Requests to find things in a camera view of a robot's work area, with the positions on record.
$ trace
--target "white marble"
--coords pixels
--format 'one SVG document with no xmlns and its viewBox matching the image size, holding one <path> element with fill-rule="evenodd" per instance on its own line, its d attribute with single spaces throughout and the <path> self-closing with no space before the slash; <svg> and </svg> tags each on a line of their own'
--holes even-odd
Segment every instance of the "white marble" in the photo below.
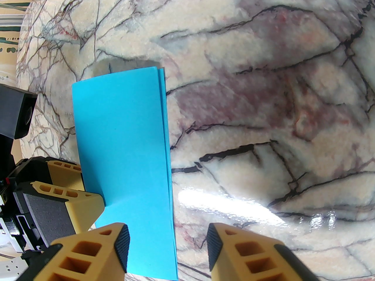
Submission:
<svg viewBox="0 0 375 281">
<path fill-rule="evenodd" d="M 78 162 L 71 85 L 164 67 L 180 280 L 210 279 L 215 221 L 284 241 L 322 280 L 374 280 L 374 15 L 374 0 L 35 0 L 23 153 Z"/>
</svg>

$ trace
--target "blue paper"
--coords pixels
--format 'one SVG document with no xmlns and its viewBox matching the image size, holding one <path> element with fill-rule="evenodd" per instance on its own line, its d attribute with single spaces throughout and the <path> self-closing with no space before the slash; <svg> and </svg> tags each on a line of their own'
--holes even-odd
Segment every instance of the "blue paper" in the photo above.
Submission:
<svg viewBox="0 0 375 281">
<path fill-rule="evenodd" d="M 114 73 L 73 85 L 85 188 L 101 194 L 101 227 L 130 231 L 129 273 L 178 280 L 163 70 Z"/>
</svg>

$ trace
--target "folded blue paper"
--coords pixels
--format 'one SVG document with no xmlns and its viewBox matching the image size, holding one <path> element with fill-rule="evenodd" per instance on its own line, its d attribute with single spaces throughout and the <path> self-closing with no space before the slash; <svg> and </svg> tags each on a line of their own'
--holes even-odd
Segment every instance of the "folded blue paper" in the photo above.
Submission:
<svg viewBox="0 0 375 281">
<path fill-rule="evenodd" d="M 101 227 L 130 231 L 129 273 L 178 280 L 163 70 L 149 67 L 73 85 L 85 188 L 101 194 Z"/>
</svg>

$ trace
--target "marble table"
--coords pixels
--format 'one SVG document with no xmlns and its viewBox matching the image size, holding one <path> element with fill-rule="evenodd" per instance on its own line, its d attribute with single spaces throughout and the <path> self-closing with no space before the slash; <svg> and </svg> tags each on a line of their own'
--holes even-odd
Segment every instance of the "marble table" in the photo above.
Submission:
<svg viewBox="0 0 375 281">
<path fill-rule="evenodd" d="M 374 15 L 374 0 L 35 0 L 23 153 L 78 162 L 71 85 L 164 67 L 180 280 L 210 279 L 213 221 L 284 241 L 322 280 L 375 280 Z"/>
</svg>

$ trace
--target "camera lens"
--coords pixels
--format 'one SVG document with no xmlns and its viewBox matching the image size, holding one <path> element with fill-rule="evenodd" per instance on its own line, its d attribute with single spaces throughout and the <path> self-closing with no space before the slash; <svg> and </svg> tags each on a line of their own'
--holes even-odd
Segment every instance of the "camera lens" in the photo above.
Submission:
<svg viewBox="0 0 375 281">
<path fill-rule="evenodd" d="M 29 107 L 25 115 L 25 125 L 28 125 L 30 123 L 32 116 L 33 116 L 33 108 Z"/>
</svg>

